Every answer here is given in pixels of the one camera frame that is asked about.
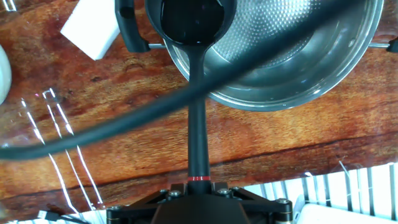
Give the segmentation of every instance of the stainless steel pot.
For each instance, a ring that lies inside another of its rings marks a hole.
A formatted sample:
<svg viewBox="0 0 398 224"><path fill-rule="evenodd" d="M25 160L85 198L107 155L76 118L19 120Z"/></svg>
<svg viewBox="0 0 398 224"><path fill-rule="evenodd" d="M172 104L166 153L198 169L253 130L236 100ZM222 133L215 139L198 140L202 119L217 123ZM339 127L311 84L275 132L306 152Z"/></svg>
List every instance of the stainless steel pot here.
<svg viewBox="0 0 398 224"><path fill-rule="evenodd" d="M238 0L232 26L206 54L205 74L234 61L257 46L303 21L329 0ZM277 111L302 105L337 85L359 62L381 18L383 0L361 7L317 30L288 52L252 71L210 97L224 105L249 111ZM187 55L167 50L185 78Z"/></svg>

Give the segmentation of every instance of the pot handle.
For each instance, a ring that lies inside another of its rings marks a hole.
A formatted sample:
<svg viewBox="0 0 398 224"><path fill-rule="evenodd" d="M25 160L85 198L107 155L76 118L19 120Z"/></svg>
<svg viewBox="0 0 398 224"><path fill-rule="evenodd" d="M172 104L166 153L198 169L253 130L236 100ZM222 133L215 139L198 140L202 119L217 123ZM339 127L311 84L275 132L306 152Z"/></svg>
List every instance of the pot handle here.
<svg viewBox="0 0 398 224"><path fill-rule="evenodd" d="M139 35L134 0L116 0L115 13L128 51L136 53L150 51L148 41Z"/></svg>
<svg viewBox="0 0 398 224"><path fill-rule="evenodd" d="M369 47L386 49L388 52L398 53L398 38L391 40L388 44L371 43Z"/></svg>

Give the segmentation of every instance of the metal rod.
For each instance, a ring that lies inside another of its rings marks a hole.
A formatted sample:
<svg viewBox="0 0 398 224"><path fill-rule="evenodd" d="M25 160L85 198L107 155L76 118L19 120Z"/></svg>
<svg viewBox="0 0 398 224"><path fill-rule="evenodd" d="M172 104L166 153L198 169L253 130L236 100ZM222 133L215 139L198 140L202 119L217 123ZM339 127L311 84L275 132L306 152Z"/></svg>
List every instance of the metal rod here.
<svg viewBox="0 0 398 224"><path fill-rule="evenodd" d="M318 186L318 180L317 177L313 176L313 184L315 187L315 197L317 198L317 204L320 205L320 198L319 198L319 186Z"/></svg>
<svg viewBox="0 0 398 224"><path fill-rule="evenodd" d="M379 48L379 49L387 49L388 47L390 47L390 44L370 43L369 47Z"/></svg>
<svg viewBox="0 0 398 224"><path fill-rule="evenodd" d="M331 207L331 200L330 200L330 188L329 188L329 176L323 176L323 182L325 183L325 198L326 198L326 206Z"/></svg>
<svg viewBox="0 0 398 224"><path fill-rule="evenodd" d="M149 48L152 49L166 49L164 44L149 44Z"/></svg>
<svg viewBox="0 0 398 224"><path fill-rule="evenodd" d="M267 192L266 192L266 186L265 186L265 184L261 184L261 185L260 185L260 188L261 188L262 197L263 197L263 198L267 198Z"/></svg>
<svg viewBox="0 0 398 224"><path fill-rule="evenodd" d="M372 168L366 168L366 171L368 172L369 211L370 211L370 216L374 216Z"/></svg>
<svg viewBox="0 0 398 224"><path fill-rule="evenodd" d="M390 165L390 187L391 187L391 220L397 221L396 202L396 171L395 164Z"/></svg>
<svg viewBox="0 0 398 224"><path fill-rule="evenodd" d="M304 200L305 200L305 203L309 203L309 201L310 201L310 196L309 196L309 193L308 193L307 178L302 178L302 179L301 179L301 183L302 183L302 185L303 185L303 192L304 192Z"/></svg>
<svg viewBox="0 0 398 224"><path fill-rule="evenodd" d="M346 181L346 191L347 191L347 209L349 212L353 211L353 198L351 193L351 182L349 179L348 172L344 175Z"/></svg>

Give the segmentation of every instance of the wooden tabletop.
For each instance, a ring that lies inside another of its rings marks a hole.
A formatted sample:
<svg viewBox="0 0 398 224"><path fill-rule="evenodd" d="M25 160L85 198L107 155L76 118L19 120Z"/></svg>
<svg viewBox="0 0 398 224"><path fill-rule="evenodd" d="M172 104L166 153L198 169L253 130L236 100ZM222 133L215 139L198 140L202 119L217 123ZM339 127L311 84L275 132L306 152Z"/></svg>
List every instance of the wooden tabletop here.
<svg viewBox="0 0 398 224"><path fill-rule="evenodd" d="M136 1L143 37L161 42L150 26L144 1ZM27 145L59 138L67 123L74 132L152 101L187 81L166 50L129 53L119 36L104 59L93 61L60 29L73 0L19 0L17 12L0 6L0 45L12 67L12 86L0 106L0 144ZM396 1L388 0L375 41L397 36ZM241 111L207 100L211 178L231 185L293 179L304 172L327 174L398 161L398 56L369 49L358 66L332 91L291 110ZM93 181L76 150L70 158L96 208L129 204L187 177L187 110L128 134L81 149ZM79 211L88 204L65 153L53 155ZM0 206L4 220L32 219L38 210L71 213L49 157L0 162Z"/></svg>

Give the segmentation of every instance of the white sponge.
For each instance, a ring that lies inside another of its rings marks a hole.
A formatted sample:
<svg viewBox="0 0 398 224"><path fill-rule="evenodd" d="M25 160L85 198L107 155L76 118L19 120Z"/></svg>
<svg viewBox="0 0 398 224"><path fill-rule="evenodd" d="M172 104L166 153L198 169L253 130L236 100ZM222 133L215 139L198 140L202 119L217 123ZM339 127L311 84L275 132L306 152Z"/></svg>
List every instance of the white sponge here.
<svg viewBox="0 0 398 224"><path fill-rule="evenodd" d="M120 33L114 0L80 0L61 33L93 60L104 57Z"/></svg>

